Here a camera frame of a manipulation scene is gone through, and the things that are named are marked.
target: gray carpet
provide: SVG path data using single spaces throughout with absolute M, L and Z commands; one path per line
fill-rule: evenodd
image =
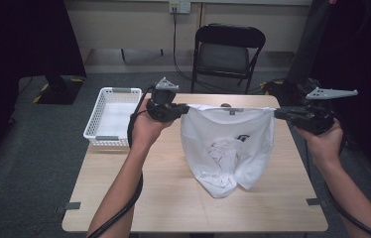
M 260 82 L 285 75 L 285 72 L 257 72 L 251 92 L 260 94 Z M 34 77 L 19 95 L 12 116 L 15 123 L 0 144 L 0 237 L 84 237 L 84 234 L 64 232 L 62 213 L 56 209 L 70 199 L 88 145 L 83 130 L 99 90 L 106 86 L 144 90 L 163 76 L 178 84 L 181 92 L 189 92 L 190 82 L 176 72 L 95 73 L 88 76 L 72 105 L 34 104 L 34 98 L 46 84 L 43 77 Z M 226 88 L 238 90 L 245 86 L 245 82 L 238 88 L 237 81 L 218 80 Z M 20 88 L 28 82 L 29 78 L 21 79 Z M 201 86 L 196 90 L 213 92 Z M 295 140 L 306 163 L 304 141 L 297 135 Z M 342 153 L 343 163 L 371 199 L 371 166 L 355 142 L 349 145 Z M 313 165 L 310 174 L 318 197 L 327 201 L 322 179 Z M 308 237 L 347 237 L 336 211 L 327 202 L 323 208 L 329 229 Z M 281 233 L 270 237 L 304 237 L 304 234 Z

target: wrinkled fabric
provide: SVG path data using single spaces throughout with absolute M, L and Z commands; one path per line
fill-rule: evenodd
M 194 177 L 213 197 L 240 184 L 251 188 L 273 149 L 274 108 L 219 108 L 190 105 L 182 116 L 182 143 Z M 237 138 L 249 136 L 244 142 Z

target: tabletop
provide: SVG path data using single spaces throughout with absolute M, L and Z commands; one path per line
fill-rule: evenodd
M 268 95 L 177 94 L 176 103 L 278 108 Z M 265 171 L 246 190 L 238 186 L 213 198 L 194 178 L 184 155 L 181 120 L 161 134 L 143 167 L 144 185 L 135 205 L 132 232 L 312 232 L 327 229 L 304 164 L 286 121 L 275 119 L 274 148 Z M 62 222 L 67 232 L 85 232 L 128 149 L 89 145 Z

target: electrical socket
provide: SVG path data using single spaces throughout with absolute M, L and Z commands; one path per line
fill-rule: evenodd
M 168 3 L 169 13 L 174 13 L 174 9 L 177 9 L 179 14 L 189 14 L 191 11 L 191 3 L 189 1 L 171 0 Z

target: white basket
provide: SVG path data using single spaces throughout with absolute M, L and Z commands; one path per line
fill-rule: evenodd
M 140 88 L 104 87 L 83 132 L 94 146 L 128 147 L 127 127 L 142 96 Z

